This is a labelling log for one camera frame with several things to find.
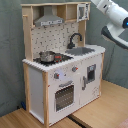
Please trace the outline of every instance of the oven door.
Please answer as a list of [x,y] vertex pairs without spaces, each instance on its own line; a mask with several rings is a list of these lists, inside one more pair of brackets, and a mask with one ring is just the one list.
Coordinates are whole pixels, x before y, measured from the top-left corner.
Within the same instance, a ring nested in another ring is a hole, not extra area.
[[79,108],[80,75],[49,87],[49,123],[53,124]]

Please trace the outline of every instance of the faucet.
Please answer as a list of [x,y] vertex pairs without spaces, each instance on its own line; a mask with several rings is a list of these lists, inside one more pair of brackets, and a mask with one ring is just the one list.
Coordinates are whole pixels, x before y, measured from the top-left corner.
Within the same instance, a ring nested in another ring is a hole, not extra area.
[[75,35],[79,35],[80,36],[80,41],[82,41],[82,35],[80,33],[74,33],[71,38],[70,38],[70,43],[68,44],[68,49],[72,49],[73,47],[75,47],[75,44],[73,44],[72,39]]

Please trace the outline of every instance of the oven handle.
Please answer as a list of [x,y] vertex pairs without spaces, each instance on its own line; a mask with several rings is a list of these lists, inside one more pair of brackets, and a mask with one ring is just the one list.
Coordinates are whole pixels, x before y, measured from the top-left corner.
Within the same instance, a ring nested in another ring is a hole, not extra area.
[[66,86],[70,85],[72,82],[73,82],[72,80],[68,81],[66,84],[59,85],[59,87],[66,87]]
[[83,80],[84,80],[84,87],[82,87],[82,90],[85,90],[85,88],[86,88],[86,78],[85,78],[85,76],[83,76]]

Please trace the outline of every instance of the control knob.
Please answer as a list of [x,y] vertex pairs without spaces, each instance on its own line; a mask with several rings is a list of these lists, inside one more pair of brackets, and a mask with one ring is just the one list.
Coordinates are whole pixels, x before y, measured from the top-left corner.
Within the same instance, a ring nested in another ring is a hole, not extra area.
[[55,78],[55,79],[59,79],[59,74],[58,74],[58,73],[55,73],[55,74],[54,74],[54,78]]
[[73,71],[73,72],[76,72],[77,69],[78,69],[77,67],[73,67],[73,68],[72,68],[72,71]]

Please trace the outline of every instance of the wooden table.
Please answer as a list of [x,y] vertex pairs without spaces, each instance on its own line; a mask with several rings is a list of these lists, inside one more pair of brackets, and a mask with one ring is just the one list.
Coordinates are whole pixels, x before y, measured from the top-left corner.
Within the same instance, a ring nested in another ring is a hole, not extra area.
[[87,128],[115,128],[128,118],[128,89],[102,81],[102,96],[71,117]]
[[[0,118],[0,128],[44,128],[44,126],[23,109]],[[64,118],[50,128],[81,128],[69,118]]]

